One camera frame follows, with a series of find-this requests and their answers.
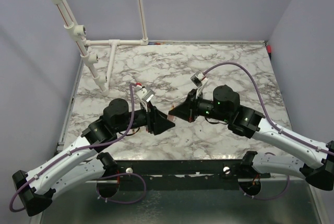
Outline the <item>pink orange-tipped marker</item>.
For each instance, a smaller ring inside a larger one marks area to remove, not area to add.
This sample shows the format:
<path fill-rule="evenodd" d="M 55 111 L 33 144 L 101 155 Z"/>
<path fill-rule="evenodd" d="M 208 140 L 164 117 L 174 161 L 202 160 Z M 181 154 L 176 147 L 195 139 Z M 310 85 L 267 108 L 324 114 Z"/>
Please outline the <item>pink orange-tipped marker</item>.
<path fill-rule="evenodd" d="M 171 114 L 168 113 L 168 115 L 167 115 L 167 119 L 168 119 L 169 121 L 171 121 L 171 122 L 174 122 L 174 121 L 175 121 L 175 116 L 173 116 L 173 115 L 171 115 Z"/>

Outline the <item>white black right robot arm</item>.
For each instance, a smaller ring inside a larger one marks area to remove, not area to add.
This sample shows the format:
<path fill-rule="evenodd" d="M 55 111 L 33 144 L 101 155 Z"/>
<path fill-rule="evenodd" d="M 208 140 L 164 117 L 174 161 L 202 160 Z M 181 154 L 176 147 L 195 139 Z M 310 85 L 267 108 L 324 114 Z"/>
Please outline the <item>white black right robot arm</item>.
<path fill-rule="evenodd" d="M 240 96 L 229 86 L 216 87 L 213 100 L 207 100 L 191 90 L 185 101 L 169 111 L 187 122 L 199 116 L 225 122 L 236 135 L 258 140 L 286 153 L 269 157 L 255 152 L 252 159 L 240 164 L 240 172 L 251 178 L 258 173 L 292 175 L 318 189 L 333 190 L 333 142 L 327 144 L 295 133 L 273 122 L 268 116 L 240 104 Z"/>

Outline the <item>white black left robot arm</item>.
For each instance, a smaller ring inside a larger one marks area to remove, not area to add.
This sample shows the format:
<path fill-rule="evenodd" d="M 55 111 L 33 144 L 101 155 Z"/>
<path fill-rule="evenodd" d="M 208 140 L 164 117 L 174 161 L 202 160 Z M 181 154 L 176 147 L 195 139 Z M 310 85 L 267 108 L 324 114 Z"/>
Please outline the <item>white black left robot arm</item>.
<path fill-rule="evenodd" d="M 46 210 L 63 192 L 91 179 L 110 179 L 120 169 L 104 149 L 134 128 L 145 127 L 150 134 L 159 135 L 175 124 L 157 107 L 129 111 L 128 102 L 114 99 L 103 114 L 66 149 L 52 159 L 28 172 L 19 170 L 12 176 L 17 196 L 28 216 Z"/>

